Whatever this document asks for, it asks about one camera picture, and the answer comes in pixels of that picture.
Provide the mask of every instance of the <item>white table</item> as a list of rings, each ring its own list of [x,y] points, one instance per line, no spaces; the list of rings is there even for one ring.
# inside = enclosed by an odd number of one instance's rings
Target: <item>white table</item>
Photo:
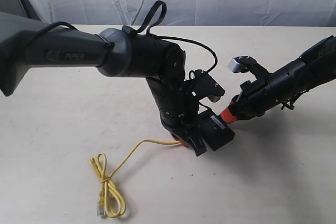
[[[98,33],[106,26],[78,26]],[[219,57],[212,76],[239,85],[234,56],[269,71],[296,59],[335,28],[158,27],[158,35],[198,40]],[[187,70],[212,56],[181,43]],[[336,82],[310,91],[294,111],[280,107],[232,125],[234,141],[200,157],[184,147],[141,146],[116,175],[129,204],[124,223],[323,224],[336,220]],[[88,158],[105,152],[109,169],[144,138],[170,141],[144,79],[106,78],[95,68],[32,69],[0,97],[0,223],[120,223],[96,216],[100,184]]]

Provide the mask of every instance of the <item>logo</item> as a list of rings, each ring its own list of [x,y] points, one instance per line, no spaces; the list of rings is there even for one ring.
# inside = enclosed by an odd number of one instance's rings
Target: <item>logo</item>
[[[65,60],[84,60],[85,54],[71,54],[66,53],[64,56]]]

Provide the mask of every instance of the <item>label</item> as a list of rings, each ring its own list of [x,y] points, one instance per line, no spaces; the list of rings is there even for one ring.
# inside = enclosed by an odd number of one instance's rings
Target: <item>label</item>
[[[216,118],[216,116],[212,115],[210,118],[223,130],[225,129],[225,125]]]

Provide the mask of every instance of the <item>black strap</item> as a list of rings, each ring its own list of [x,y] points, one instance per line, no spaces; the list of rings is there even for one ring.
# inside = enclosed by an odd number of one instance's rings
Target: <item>black strap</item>
[[[159,9],[160,6],[162,6],[162,10],[161,10],[161,14],[160,14],[158,20],[148,27],[150,21],[152,20],[154,14],[156,13],[156,11]],[[147,31],[146,31],[146,34],[149,35],[150,34],[150,29],[153,26],[159,25],[163,21],[164,17],[166,16],[166,13],[167,13],[166,3],[161,1],[161,0],[156,1],[154,3],[154,5],[152,6],[152,8],[150,9],[150,11],[148,12],[148,14],[146,15],[146,18],[144,19],[142,25],[139,27],[138,30],[135,30],[134,33],[139,34],[139,33],[143,32],[146,29],[146,27],[148,27]]]

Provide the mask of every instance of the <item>cable connector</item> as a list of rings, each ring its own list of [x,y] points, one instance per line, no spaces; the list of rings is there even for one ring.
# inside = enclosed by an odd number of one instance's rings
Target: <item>cable connector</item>
[[[97,216],[105,216],[105,207],[104,207],[104,191],[100,191],[99,193],[99,199],[97,204]]]

